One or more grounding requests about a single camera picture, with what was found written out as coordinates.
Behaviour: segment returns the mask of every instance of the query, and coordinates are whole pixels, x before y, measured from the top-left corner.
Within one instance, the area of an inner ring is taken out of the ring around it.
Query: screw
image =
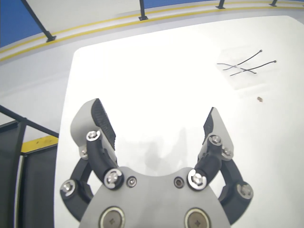
[[[228,148],[223,147],[223,153],[227,156],[231,156],[232,155],[232,151],[229,150]]]
[[[219,136],[214,135],[214,136],[212,136],[212,141],[214,143],[220,143],[221,142],[221,138]]]
[[[62,186],[60,187],[60,190],[62,190],[65,193],[65,196],[70,196],[76,188],[76,183],[74,180],[69,179],[65,181]]]
[[[241,186],[237,185],[237,191],[245,199],[251,199],[253,197],[253,189],[249,184]]]
[[[95,137],[97,137],[97,132],[96,131],[90,131],[89,133],[88,133],[88,138],[89,139],[92,139],[92,138],[95,138]]]
[[[111,172],[111,174],[108,176],[107,181],[108,183],[115,183],[118,179],[118,174],[116,172]]]
[[[194,174],[194,176],[192,177],[192,181],[196,184],[196,185],[201,185],[203,183],[203,177],[201,174],[196,173]]]
[[[181,188],[184,187],[185,183],[184,183],[184,180],[181,177],[176,177],[174,179],[174,185],[175,185],[176,188],[181,189]]]
[[[67,182],[62,186],[62,190],[64,193],[68,193],[72,189],[72,185],[70,182]]]
[[[100,217],[100,228],[123,228],[125,226],[125,216],[118,207],[106,209]]]
[[[194,190],[202,190],[207,185],[206,176],[197,173],[195,169],[189,171],[187,181],[189,183],[189,186]]]
[[[210,228],[210,221],[205,212],[193,208],[186,213],[185,226],[186,228]]]
[[[127,186],[132,188],[137,184],[137,180],[135,177],[131,176],[127,179]]]
[[[88,155],[88,153],[87,153],[87,148],[85,147],[85,148],[81,151],[81,153],[82,153],[84,156]]]

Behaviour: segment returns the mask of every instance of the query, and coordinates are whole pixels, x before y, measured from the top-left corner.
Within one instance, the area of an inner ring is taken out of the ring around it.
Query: white tabletop
[[[216,107],[234,143],[234,161],[254,189],[251,205],[234,227],[302,227],[303,37],[300,22],[270,16],[175,28],[77,50],[57,152],[55,227],[79,225],[59,189],[79,160],[71,121],[94,98],[102,101],[115,130],[119,166],[150,176],[196,164],[204,122]],[[263,52],[244,68],[277,63],[256,69],[254,77],[249,72],[229,77],[216,65],[222,60],[235,65],[259,49]],[[96,192],[95,175],[89,183]],[[223,186],[220,175],[211,183],[217,195]]]

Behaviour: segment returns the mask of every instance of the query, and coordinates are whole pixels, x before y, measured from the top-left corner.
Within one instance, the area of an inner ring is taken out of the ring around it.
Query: black linkage arm
[[[69,212],[81,221],[93,193],[88,185],[88,179],[92,169],[87,160],[80,159],[77,163],[71,179],[67,180],[60,190],[62,200]]]
[[[218,200],[232,225],[246,211],[253,198],[253,190],[248,183],[243,181],[233,160],[222,161],[221,173],[226,186],[223,187]]]

